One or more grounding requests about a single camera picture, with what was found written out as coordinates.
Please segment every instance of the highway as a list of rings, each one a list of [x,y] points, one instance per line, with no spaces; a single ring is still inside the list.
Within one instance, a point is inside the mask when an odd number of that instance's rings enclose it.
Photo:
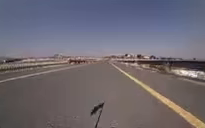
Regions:
[[[101,102],[99,128],[205,126],[205,86],[115,66],[100,62],[0,74],[0,128],[94,128],[98,114],[90,112]],[[175,105],[163,103],[147,86]]]

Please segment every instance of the concrete barrier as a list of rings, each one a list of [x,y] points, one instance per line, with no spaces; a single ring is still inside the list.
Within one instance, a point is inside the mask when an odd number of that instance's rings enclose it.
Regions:
[[[68,64],[68,61],[2,64],[0,65],[0,72],[7,71],[7,70],[18,70],[24,68],[42,67],[42,66],[58,65],[58,64]]]

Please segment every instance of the yellow line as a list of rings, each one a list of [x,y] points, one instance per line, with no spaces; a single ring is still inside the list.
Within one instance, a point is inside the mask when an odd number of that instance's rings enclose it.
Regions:
[[[178,106],[177,104],[175,104],[174,102],[172,102],[171,100],[169,100],[168,98],[162,96],[161,94],[159,94],[158,92],[156,92],[155,90],[153,90],[152,88],[150,88],[148,85],[144,84],[143,82],[139,81],[138,79],[134,78],[133,76],[129,75],[128,73],[126,73],[125,71],[123,71],[122,69],[120,69],[119,67],[115,66],[114,64],[111,64],[112,66],[114,66],[116,69],[118,69],[121,73],[123,73],[124,75],[126,75],[128,78],[130,78],[131,80],[133,80],[135,83],[137,83],[138,85],[140,85],[142,88],[144,88],[146,91],[148,91],[151,95],[153,95],[154,97],[156,97],[158,100],[160,100],[161,102],[163,102],[165,105],[167,105],[169,108],[171,108],[173,111],[175,111],[177,114],[179,114],[181,117],[183,117],[187,122],[189,122],[191,125],[195,126],[196,128],[205,128],[205,123],[202,122],[201,120],[199,120],[197,117],[195,117],[194,115],[192,115],[190,112],[184,110],[183,108],[181,108],[180,106]]]

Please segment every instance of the blue sky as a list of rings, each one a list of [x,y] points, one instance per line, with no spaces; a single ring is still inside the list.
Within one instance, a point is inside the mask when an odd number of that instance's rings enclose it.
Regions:
[[[0,0],[0,56],[205,58],[205,0]]]

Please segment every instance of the black object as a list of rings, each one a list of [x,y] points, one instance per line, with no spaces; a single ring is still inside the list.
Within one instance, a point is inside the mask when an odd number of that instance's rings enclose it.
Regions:
[[[100,110],[100,114],[98,116],[98,119],[97,119],[97,122],[96,122],[96,125],[94,128],[97,128],[98,124],[99,124],[99,121],[100,121],[100,117],[101,117],[101,114],[102,114],[102,111],[103,111],[103,107],[104,107],[104,102],[103,103],[100,103],[99,105],[95,106],[93,108],[93,110],[91,111],[90,115],[93,116],[95,115],[99,110]]]

